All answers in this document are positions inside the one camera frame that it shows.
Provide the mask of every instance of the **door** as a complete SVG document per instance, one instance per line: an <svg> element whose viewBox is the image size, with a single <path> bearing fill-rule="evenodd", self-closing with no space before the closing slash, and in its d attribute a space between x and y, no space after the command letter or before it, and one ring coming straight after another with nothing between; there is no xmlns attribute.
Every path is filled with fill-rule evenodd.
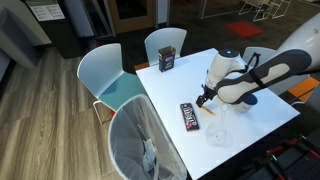
<svg viewBox="0 0 320 180"><path fill-rule="evenodd" d="M154 26L154 0L109 0L116 33Z"/></svg>

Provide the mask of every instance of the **plastic trash bag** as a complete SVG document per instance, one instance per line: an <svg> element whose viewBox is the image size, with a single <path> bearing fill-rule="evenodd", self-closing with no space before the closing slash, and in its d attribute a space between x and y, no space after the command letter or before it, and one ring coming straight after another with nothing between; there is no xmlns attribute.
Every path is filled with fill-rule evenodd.
<svg viewBox="0 0 320 180"><path fill-rule="evenodd" d="M146 141L153 146L148 145L148 154ZM108 146L111 160L124 179L187 178L184 164L145 95L129 99L116 112L109 127ZM146 156L152 159L152 154L155 162L146 163Z"/></svg>

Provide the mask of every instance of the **wooden floor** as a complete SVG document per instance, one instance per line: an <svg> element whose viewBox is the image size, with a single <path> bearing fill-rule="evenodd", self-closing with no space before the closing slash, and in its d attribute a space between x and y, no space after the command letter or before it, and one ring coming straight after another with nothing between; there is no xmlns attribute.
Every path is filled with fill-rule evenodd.
<svg viewBox="0 0 320 180"><path fill-rule="evenodd" d="M109 123L99 123L77 78L80 60L50 48L36 68L15 66L0 101L1 180L121 179L108 154Z"/></svg>

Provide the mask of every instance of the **white table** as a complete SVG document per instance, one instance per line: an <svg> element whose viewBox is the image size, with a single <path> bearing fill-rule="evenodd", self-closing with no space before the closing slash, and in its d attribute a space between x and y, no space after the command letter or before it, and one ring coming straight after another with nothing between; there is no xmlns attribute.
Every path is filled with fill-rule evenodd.
<svg viewBox="0 0 320 180"><path fill-rule="evenodd" d="M211 146L206 141L209 125L219 126L221 111L215 101L204 106L216 113L212 116L195 104L203 94L207 69L217 54L215 49L176 59L174 68L160 72L158 66L137 71L161 121L180 154L189 174L198 179L232 156L261 139L299 114L290 105L264 89L254 94L258 104L247 113L240 113L230 105L224 127L230 132L232 142L228 147ZM200 129L186 131L179 105L193 104Z"/></svg>

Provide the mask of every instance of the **metal chair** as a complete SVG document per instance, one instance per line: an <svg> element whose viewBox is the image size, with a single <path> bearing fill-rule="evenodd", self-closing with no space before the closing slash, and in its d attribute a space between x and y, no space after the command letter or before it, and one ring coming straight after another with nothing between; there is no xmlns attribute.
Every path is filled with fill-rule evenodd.
<svg viewBox="0 0 320 180"><path fill-rule="evenodd" d="M151 33L144 41L149 65L159 63L158 50L167 46L174 47L175 58L179 58L186 35L187 31L180 28L162 28Z"/></svg>
<svg viewBox="0 0 320 180"><path fill-rule="evenodd" d="M276 50L265 47L247 47L243 53L242 59L248 63L253 53L260 54L259 65L261 65L268 61L276 53ZM268 89L270 89L276 95L280 95L294 85L304 81L309 76L309 74L292 76L281 82L269 86Z"/></svg>
<svg viewBox="0 0 320 180"><path fill-rule="evenodd" d="M139 78L123 71L121 45L118 43L103 45L90 51L80 62L77 75L98 99L93 107L100 123L97 103L103 103L117 111L129 98L146 94Z"/></svg>
<svg viewBox="0 0 320 180"><path fill-rule="evenodd" d="M288 8L289 8L289 5L291 3L291 0L270 0L269 1L269 4L272 5L272 7L276 7L277 9L275 10L275 12L273 13L272 15L272 18L278 18L278 17L282 17L286 14ZM279 10L285 6L284 8L284 11L279 14Z"/></svg>
<svg viewBox="0 0 320 180"><path fill-rule="evenodd" d="M239 15L251 12L255 8L256 15L253 21L260 21L267 19L272 10L272 4L269 4L269 0L245 0L242 8L239 11Z"/></svg>

